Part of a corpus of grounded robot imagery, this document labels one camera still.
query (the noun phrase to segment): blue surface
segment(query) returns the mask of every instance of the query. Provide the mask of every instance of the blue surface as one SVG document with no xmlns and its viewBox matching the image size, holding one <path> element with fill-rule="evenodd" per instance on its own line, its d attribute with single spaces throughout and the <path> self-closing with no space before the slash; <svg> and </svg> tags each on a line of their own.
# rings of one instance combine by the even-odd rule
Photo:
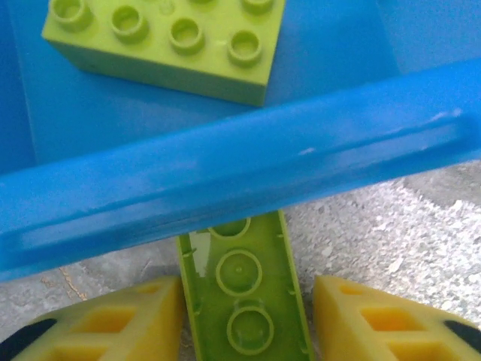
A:
<svg viewBox="0 0 481 361">
<path fill-rule="evenodd" d="M 5 1 L 0 280 L 481 154 L 481 59 L 397 77 L 481 55 L 476 2 L 288 0 L 258 110 L 82 73 L 40 38 L 45 0 Z M 473 38 L 410 46 L 429 9 Z"/>
</svg>

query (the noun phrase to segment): toy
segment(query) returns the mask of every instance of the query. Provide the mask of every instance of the toy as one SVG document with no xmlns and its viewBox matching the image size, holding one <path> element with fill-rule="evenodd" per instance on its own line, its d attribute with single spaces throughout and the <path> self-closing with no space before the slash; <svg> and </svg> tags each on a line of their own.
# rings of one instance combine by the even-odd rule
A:
<svg viewBox="0 0 481 361">
<path fill-rule="evenodd" d="M 198 361 L 314 360 L 282 212 L 177 244 Z"/>
<path fill-rule="evenodd" d="M 285 0 L 50 0 L 43 36 L 77 67 L 264 103 Z"/>
<path fill-rule="evenodd" d="M 481 157 L 474 0 L 286 2 L 257 111 L 78 71 L 46 14 L 0 2 L 1 281 Z"/>
<path fill-rule="evenodd" d="M 317 277 L 325 361 L 480 361 L 481 331 L 444 311 L 335 277 Z"/>
<path fill-rule="evenodd" d="M 45 314 L 0 344 L 1 361 L 176 361 L 184 315 L 178 277 Z"/>
</svg>

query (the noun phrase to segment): blue plastic beam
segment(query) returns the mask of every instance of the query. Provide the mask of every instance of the blue plastic beam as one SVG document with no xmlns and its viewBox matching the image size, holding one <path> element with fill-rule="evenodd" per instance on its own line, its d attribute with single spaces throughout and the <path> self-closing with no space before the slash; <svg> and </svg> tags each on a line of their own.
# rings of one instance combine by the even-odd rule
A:
<svg viewBox="0 0 481 361">
<path fill-rule="evenodd" d="M 481 154 L 481 59 L 0 177 L 0 280 Z"/>
</svg>

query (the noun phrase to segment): green lego brick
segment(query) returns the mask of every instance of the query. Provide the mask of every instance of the green lego brick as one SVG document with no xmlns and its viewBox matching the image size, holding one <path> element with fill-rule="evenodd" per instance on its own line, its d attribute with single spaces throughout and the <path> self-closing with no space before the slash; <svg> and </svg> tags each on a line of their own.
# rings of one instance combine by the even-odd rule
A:
<svg viewBox="0 0 481 361">
<path fill-rule="evenodd" d="M 315 360 L 280 211 L 177 246 L 198 361 Z"/>
<path fill-rule="evenodd" d="M 43 36 L 77 67 L 262 105 L 286 0 L 50 0 Z"/>
</svg>

